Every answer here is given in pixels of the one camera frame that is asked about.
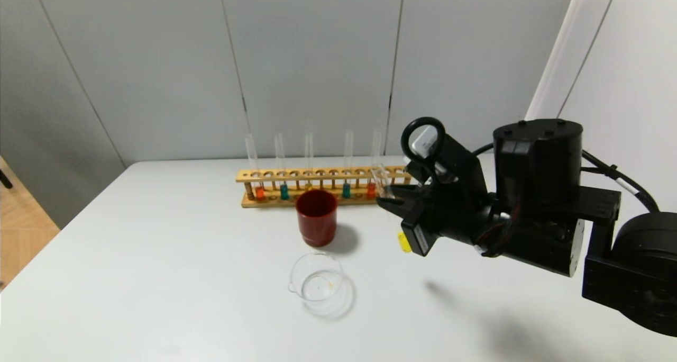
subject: glass test tube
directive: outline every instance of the glass test tube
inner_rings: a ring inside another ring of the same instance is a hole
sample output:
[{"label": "glass test tube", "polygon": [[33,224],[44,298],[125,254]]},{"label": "glass test tube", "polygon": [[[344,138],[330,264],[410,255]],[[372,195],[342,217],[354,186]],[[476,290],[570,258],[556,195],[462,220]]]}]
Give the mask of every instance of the glass test tube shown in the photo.
[{"label": "glass test tube", "polygon": [[[256,147],[254,147],[254,137],[252,136],[251,133],[247,134],[247,136],[244,138],[244,144],[247,147],[247,157],[249,158],[249,168],[252,169],[252,174],[256,172],[259,176],[261,176],[261,173],[259,172],[259,157],[256,154]],[[254,189],[256,190],[256,200],[257,201],[263,201],[266,199],[266,194],[264,193],[263,190],[263,183],[259,183],[258,186]]]},{"label": "glass test tube", "polygon": [[[283,173],[285,173],[284,175],[286,176],[285,143],[282,141],[282,133],[277,133],[275,135],[275,162],[278,165],[278,169],[283,171]],[[280,183],[280,199],[289,200],[289,190],[285,181]]]},{"label": "glass test tube", "polygon": [[[344,174],[350,174],[353,167],[353,130],[345,131],[345,143],[343,145],[343,169]],[[343,198],[350,198],[350,179],[343,181]]]},{"label": "glass test tube", "polygon": [[[311,132],[305,133],[305,175],[312,176],[313,174],[313,134]],[[305,183],[305,190],[310,190],[313,184],[310,179]]]},{"label": "glass test tube", "polygon": [[[374,129],[374,137],[372,139],[372,164],[374,167],[379,163],[380,152],[382,148],[382,133],[379,128]],[[377,184],[373,179],[369,179],[367,183],[367,198],[372,200],[377,195]]]}]

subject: teal liquid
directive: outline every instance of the teal liquid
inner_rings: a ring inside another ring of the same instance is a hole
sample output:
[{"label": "teal liquid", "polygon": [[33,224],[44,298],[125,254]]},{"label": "teal liquid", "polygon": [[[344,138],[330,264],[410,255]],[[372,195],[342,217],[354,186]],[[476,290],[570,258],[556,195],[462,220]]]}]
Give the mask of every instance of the teal liquid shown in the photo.
[{"label": "teal liquid", "polygon": [[285,201],[289,199],[289,190],[287,188],[287,184],[280,185],[280,199]]},{"label": "teal liquid", "polygon": [[343,198],[350,198],[350,184],[343,184]]}]

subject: black ring handle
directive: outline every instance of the black ring handle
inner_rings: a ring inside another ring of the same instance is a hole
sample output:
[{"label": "black ring handle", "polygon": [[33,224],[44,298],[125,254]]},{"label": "black ring handle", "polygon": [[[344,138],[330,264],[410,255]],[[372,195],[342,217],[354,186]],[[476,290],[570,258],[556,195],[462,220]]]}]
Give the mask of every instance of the black ring handle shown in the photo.
[{"label": "black ring handle", "polygon": [[[428,155],[426,158],[417,155],[411,150],[411,147],[409,147],[409,137],[411,137],[411,134],[414,133],[415,130],[423,125],[430,125],[437,131],[437,140],[435,140],[435,144],[433,145],[430,155]],[[433,183],[440,183],[437,172],[435,172],[434,160],[437,159],[437,156],[440,155],[440,152],[442,151],[442,142],[444,141],[445,135],[447,135],[447,132],[444,130],[444,125],[442,125],[440,120],[434,117],[419,117],[418,119],[411,121],[411,123],[409,123],[409,125],[404,128],[402,131],[402,136],[399,139],[399,144],[402,147],[402,152],[404,152],[404,155],[409,157],[412,162],[421,164],[425,171],[431,175]]]}]

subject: test tube rack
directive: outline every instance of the test tube rack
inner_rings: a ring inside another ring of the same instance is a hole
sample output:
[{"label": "test tube rack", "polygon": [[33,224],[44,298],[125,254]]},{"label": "test tube rack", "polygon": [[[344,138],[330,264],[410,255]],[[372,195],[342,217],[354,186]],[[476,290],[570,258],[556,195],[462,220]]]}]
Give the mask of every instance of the test tube rack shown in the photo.
[{"label": "test tube rack", "polygon": [[[404,166],[384,167],[391,184],[410,184],[411,175],[404,172]],[[260,169],[258,171],[240,170],[235,182],[244,184],[242,207],[292,207],[297,198],[307,191],[306,185],[311,188],[329,191],[339,205],[370,205],[376,203],[375,198],[367,197],[367,184],[372,178],[369,167],[315,167],[313,169]],[[343,197],[343,183],[348,179],[351,182],[350,198]],[[257,200],[254,188],[263,183],[264,198]],[[280,198],[280,183],[286,183],[289,199]]]}]

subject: white table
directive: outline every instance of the white table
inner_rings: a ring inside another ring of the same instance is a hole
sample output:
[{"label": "white table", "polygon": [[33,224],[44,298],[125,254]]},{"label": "white table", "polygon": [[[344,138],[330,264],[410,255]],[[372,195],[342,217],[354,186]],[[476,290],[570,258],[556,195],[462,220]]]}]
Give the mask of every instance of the white table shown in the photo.
[{"label": "white table", "polygon": [[[491,155],[482,161],[493,188]],[[240,207],[243,188],[234,177],[246,166],[167,161],[126,170],[3,292],[0,360],[677,356],[676,339],[582,299],[582,264],[565,278],[508,258],[481,258],[449,239],[438,240],[426,258],[405,254],[399,220],[376,206],[339,207],[341,228],[329,248],[353,280],[356,300],[337,321],[313,316],[287,291],[292,264],[312,248],[298,234],[293,209]]]}]

